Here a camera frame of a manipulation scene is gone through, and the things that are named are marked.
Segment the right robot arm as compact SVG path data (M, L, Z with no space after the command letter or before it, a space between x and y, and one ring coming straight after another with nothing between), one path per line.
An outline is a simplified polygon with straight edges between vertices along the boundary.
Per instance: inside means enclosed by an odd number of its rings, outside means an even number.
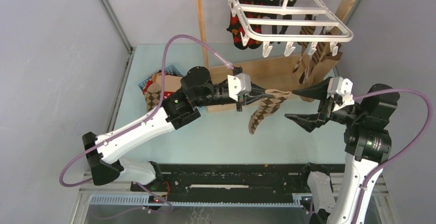
M334 196L330 170L323 165L308 163L300 172L299 185L312 198L304 203L310 211L310 223L352 223L365 220L370 197L359 200L364 180L372 191L379 173L370 172L385 162L390 154L392 140L386 126L397 108L399 93L390 92L390 86L375 84L369 96L355 103L352 82L341 77L329 77L313 86L299 89L295 94L319 100L318 111L312 115L288 114L286 117L307 132L329 121L345 125L346 164L343 183Z

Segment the white plastic clip hanger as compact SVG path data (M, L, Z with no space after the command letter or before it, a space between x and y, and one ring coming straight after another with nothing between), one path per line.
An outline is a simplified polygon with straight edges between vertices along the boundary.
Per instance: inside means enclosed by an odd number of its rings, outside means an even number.
M327 45L337 54L339 43L354 34L322 0L228 0L231 11L227 31L236 48L257 49L268 57L273 43L284 43L284 55L299 44L301 52L314 56Z

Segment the plain brown sock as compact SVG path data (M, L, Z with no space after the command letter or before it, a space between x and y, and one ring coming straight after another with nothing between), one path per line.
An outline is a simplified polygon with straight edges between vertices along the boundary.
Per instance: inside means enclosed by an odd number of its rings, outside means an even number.
M302 75L299 79L300 89L315 85L324 80L324 78L333 70L342 58L343 53L338 52L336 56L332 56L328 53L324 56L320 63L314 67L310 66L311 57L305 55L303 57L303 63L300 68L303 69Z

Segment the brown argyle sock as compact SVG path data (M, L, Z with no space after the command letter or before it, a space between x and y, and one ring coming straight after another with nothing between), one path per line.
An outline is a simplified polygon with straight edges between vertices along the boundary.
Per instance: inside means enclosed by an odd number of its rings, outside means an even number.
M147 111L154 109L160 100L161 86L158 83L151 83L144 92Z
M250 116L248 131L253 135L260 123L268 116L274 114L292 94L291 91L281 91L277 89L267 89L267 97L260 101L258 109Z

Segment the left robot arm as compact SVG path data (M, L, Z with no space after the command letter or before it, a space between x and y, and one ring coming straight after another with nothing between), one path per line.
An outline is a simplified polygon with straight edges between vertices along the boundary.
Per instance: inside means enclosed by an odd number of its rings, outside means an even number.
M200 107L234 104L241 111L242 106L272 96L272 90L251 82L250 76L240 67L226 80L213 84L209 70L197 66L191 68L180 82L181 87L176 92L143 117L106 134L97 136L89 132L83 135L87 150L97 146L86 155L94 185L134 181L149 191L157 191L162 186L157 163L124 159L124 154L146 141L191 123L201 116Z

